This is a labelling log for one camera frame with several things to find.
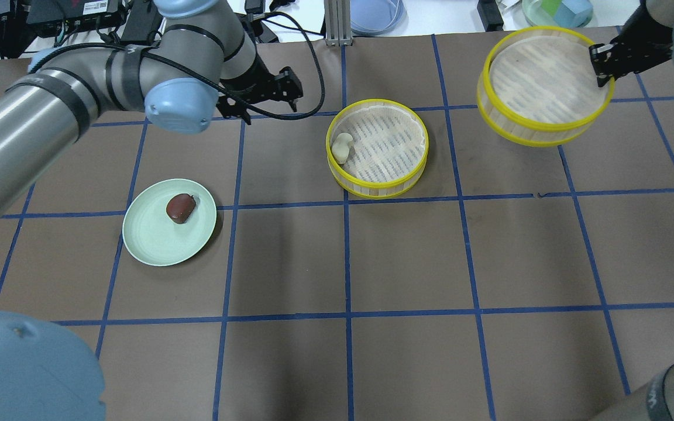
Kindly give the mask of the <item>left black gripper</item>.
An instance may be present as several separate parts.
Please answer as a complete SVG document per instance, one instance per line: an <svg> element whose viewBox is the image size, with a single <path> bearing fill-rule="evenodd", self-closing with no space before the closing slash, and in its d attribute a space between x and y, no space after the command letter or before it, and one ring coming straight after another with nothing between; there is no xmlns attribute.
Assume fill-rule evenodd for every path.
<svg viewBox="0 0 674 421"><path fill-rule="evenodd" d="M297 103L303 97L302 83L291 67L283 67L278 74L272 74L260 58L255 59L242 75L221 79L219 84L252 106L265 101L279 101L289 104L292 112L298 112ZM252 124L246 109L238 110L238 118L246 125Z"/></svg>

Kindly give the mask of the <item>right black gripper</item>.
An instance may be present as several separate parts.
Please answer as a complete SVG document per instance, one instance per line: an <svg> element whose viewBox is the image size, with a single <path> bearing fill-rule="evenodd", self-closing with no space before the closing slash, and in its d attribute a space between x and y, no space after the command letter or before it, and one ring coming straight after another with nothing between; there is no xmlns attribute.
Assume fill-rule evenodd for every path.
<svg viewBox="0 0 674 421"><path fill-rule="evenodd" d="M640 74L672 58L674 1L640 1L620 34L589 46L597 87L628 74Z"/></svg>

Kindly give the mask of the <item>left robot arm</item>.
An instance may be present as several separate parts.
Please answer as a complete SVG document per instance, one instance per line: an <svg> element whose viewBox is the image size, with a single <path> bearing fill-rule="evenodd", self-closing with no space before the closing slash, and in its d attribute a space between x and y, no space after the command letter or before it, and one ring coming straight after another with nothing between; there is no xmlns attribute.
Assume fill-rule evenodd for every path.
<svg viewBox="0 0 674 421"><path fill-rule="evenodd" d="M196 134L214 112L248 122L263 101L296 108L301 82L272 74L225 1L157 1L150 46L85 43L42 56L0 99L0 216L106 111ZM0 311L0 420L104 420L92 349L53 322Z"/></svg>

